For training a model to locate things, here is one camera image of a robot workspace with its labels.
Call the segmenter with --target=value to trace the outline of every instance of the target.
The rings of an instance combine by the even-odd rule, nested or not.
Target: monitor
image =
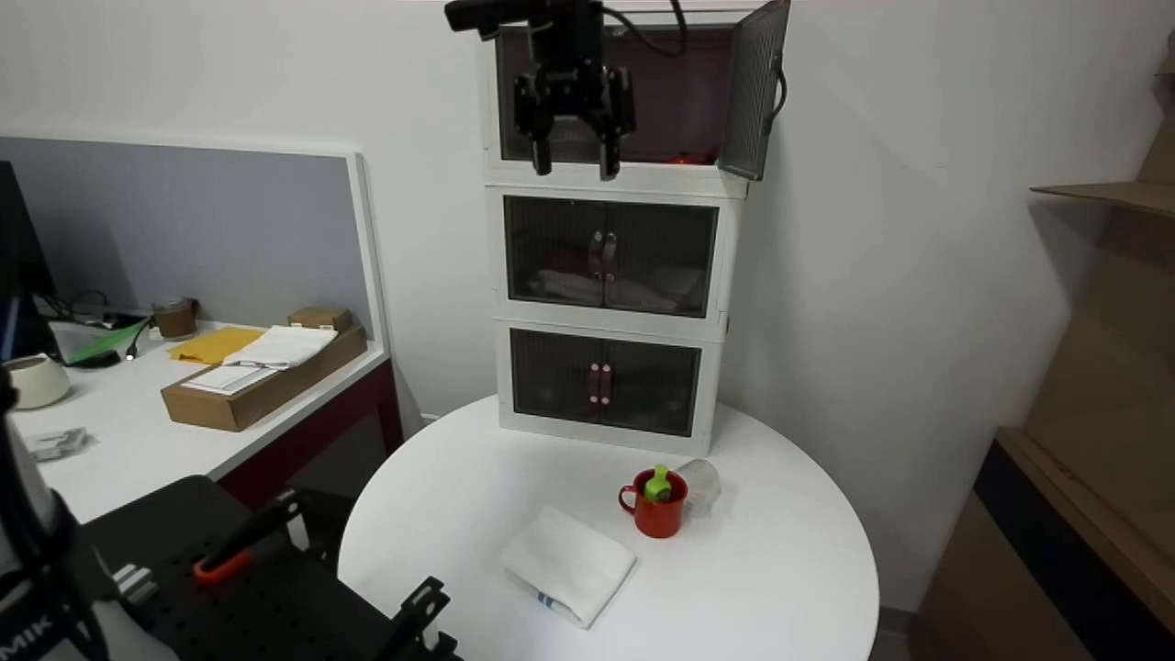
[[[0,160],[0,360],[25,353],[57,353],[52,329],[37,312],[37,299],[57,302],[41,239],[15,181],[15,167]]]

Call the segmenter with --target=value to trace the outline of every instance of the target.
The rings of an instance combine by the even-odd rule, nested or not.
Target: white shelf unit
[[[555,167],[535,178],[524,135],[504,121],[524,33],[504,31],[483,48],[504,425],[708,452],[751,196],[718,160],[731,135],[735,27],[751,11],[725,4],[701,23],[692,11],[688,60],[660,64],[610,39],[610,60],[634,72],[638,104],[614,181],[600,181],[597,141],[578,124],[552,131]],[[660,39],[672,39],[670,23],[643,14],[643,27],[666,31]]]

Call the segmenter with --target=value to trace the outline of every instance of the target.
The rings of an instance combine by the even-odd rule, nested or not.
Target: desk
[[[164,343],[147,343],[140,360],[105,370],[69,370],[75,392],[64,405],[13,410],[13,422],[25,442],[69,425],[84,425],[97,438],[97,443],[78,455],[41,464],[46,481],[69,502],[78,522],[97,522],[190,474],[205,474],[245,502],[262,502],[276,491],[282,474],[297,471],[297,458],[309,458],[330,442],[330,422],[325,422],[327,405],[355,402],[354,392],[380,378],[380,388],[388,388],[388,398],[380,402],[360,392],[365,405],[398,407],[395,378],[380,376],[386,370],[386,358],[374,345],[238,432],[180,425],[171,418],[157,388],[196,370],[199,364],[172,360]],[[316,422],[319,431],[293,449],[293,458],[276,464],[273,452],[286,452],[291,432],[304,422]]]
[[[477,661],[601,657],[803,657],[865,661],[878,632],[878,568],[841,490],[765,422],[719,407],[708,464],[725,495],[672,539],[647,539],[617,506],[634,471],[660,464],[539,432],[499,431],[477,402],[412,438],[366,481],[342,535],[340,577],[398,615],[440,577],[436,628]],[[545,506],[638,555],[593,632],[499,564],[507,539]]]

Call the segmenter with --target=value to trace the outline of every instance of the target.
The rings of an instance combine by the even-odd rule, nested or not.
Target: cardboard box
[[[336,328],[340,337],[303,369],[276,370],[273,378],[233,398],[184,384],[205,370],[184,381],[172,381],[162,388],[171,416],[188,425],[245,431],[366,349],[366,336],[365,328],[354,322],[349,312],[304,309],[304,312],[293,312],[291,322]]]

